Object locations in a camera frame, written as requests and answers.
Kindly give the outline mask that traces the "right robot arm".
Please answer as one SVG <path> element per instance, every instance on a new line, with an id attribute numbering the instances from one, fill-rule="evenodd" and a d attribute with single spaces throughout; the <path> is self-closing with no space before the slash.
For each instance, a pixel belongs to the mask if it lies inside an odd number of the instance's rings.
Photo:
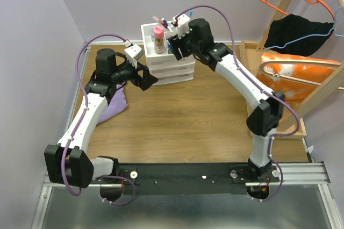
<path id="1" fill-rule="evenodd" d="M 234 56 L 233 50 L 216 43 L 210 24 L 203 18 L 191 20 L 182 15 L 174 18 L 177 33 L 168 38 L 177 60 L 193 55 L 202 64 L 227 79 L 246 99 L 252 113 L 246 120 L 252 132 L 253 148 L 248 159 L 247 175 L 255 182 L 262 180 L 271 166 L 268 156 L 270 140 L 283 114 L 282 92 L 273 92 L 251 74 Z"/>

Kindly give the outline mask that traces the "orange red pen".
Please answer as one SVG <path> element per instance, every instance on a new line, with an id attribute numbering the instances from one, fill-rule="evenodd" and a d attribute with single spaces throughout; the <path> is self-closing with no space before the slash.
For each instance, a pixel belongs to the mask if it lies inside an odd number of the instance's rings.
<path id="1" fill-rule="evenodd" d="M 153 15 L 152 18 L 157 22 L 159 23 L 160 25 L 162 25 L 162 21 L 161 19 L 159 19 L 157 16 Z"/>

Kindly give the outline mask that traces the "blue cap white marker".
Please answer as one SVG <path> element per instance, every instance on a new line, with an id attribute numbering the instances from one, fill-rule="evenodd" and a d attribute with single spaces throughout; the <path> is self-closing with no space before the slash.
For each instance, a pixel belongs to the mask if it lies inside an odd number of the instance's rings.
<path id="1" fill-rule="evenodd" d="M 162 25 L 163 25 L 165 28 L 167 28 L 170 32 L 172 32 L 172 28 L 170 27 L 170 25 L 168 24 L 168 22 L 167 22 L 164 18 L 162 18 L 161 21 L 162 21 Z"/>

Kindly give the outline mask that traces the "pink cap pencil tube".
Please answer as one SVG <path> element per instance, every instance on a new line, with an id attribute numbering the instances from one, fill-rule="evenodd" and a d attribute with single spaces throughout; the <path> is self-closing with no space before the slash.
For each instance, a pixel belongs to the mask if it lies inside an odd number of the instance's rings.
<path id="1" fill-rule="evenodd" d="M 157 54 L 161 54 L 165 50 L 163 27 L 161 26 L 154 27 L 153 34 L 154 34 L 154 50 Z"/>

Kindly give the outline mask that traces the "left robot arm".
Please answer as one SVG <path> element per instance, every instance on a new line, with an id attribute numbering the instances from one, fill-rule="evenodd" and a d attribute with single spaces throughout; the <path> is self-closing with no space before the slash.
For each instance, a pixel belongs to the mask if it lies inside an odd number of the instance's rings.
<path id="1" fill-rule="evenodd" d="M 129 46 L 124 53 L 109 48 L 97 51 L 96 69 L 84 88 L 86 95 L 74 120 L 58 143 L 48 145 L 44 151 L 52 183 L 87 188 L 99 177 L 107 183 L 114 183 L 119 178 L 116 158 L 100 156 L 90 159 L 85 151 L 101 115 L 121 84 L 131 82 L 145 91 L 158 81 L 148 67 L 138 61 L 143 53 L 139 45 Z"/>

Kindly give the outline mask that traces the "white plastic drawer organizer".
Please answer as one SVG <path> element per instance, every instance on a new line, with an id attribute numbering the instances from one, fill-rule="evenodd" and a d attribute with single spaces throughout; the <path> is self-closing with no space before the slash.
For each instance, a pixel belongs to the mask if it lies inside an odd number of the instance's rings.
<path id="1" fill-rule="evenodd" d="M 179 83 L 194 78 L 195 63 L 194 57 L 189 56 L 176 60 L 175 56 L 165 48 L 163 53 L 157 53 L 154 49 L 153 28 L 157 23 L 141 25 L 141 34 L 144 43 L 146 66 L 151 75 L 158 78 L 155 85 Z"/>

